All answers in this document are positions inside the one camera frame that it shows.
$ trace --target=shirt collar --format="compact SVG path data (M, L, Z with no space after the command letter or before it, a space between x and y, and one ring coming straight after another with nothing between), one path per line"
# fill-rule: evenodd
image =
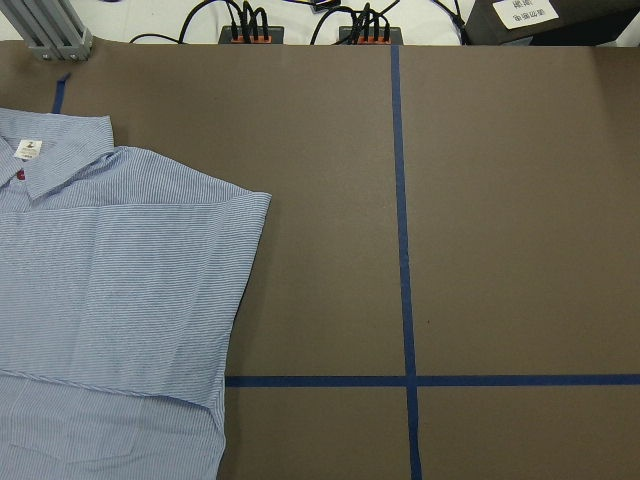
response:
M42 153L24 163L5 138L42 140ZM53 146L47 148L47 142ZM0 187L24 170L32 200L61 186L87 165L113 152L109 117L71 117L0 108Z

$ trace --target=white label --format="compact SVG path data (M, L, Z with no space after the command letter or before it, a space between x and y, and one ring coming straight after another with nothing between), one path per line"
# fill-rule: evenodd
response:
M13 154L16 158L22 160L31 160L40 155L40 149L42 148L42 140L20 140L16 153Z
M558 18L549 0L503 0L495 2L493 8L509 30Z

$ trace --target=blue tape line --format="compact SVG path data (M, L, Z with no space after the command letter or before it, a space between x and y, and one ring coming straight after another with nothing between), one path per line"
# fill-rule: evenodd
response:
M227 387L405 387L404 376L249 376L227 377Z
M571 387L640 385L640 374L605 375L421 375L398 376L229 376L227 387Z
M67 73L56 82L56 98L53 100L53 108L51 109L51 113L60 113L60 111L62 110L62 102L64 101L64 89L70 76L71 73Z
M393 109L393 153L396 163L396 205L398 215L398 259L404 332L404 366L407 379L407 423L409 428L409 460L411 480L422 479L418 444L418 389L416 385L416 351L411 306L411 271L409 269L409 231L404 175L404 140L402 133L402 99L400 95L400 51L391 46L391 104Z
M545 387L640 385L640 375L451 375L420 376L420 387Z

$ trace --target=metal frame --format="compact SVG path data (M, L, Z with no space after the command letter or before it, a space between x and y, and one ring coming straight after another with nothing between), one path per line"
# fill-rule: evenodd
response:
M42 60L87 60L93 36L69 0L0 0L2 12Z

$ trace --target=blue and white striped shirt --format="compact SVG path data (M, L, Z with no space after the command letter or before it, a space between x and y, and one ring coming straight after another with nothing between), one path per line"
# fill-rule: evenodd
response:
M114 147L107 117L0 109L1 480L216 477L269 201Z

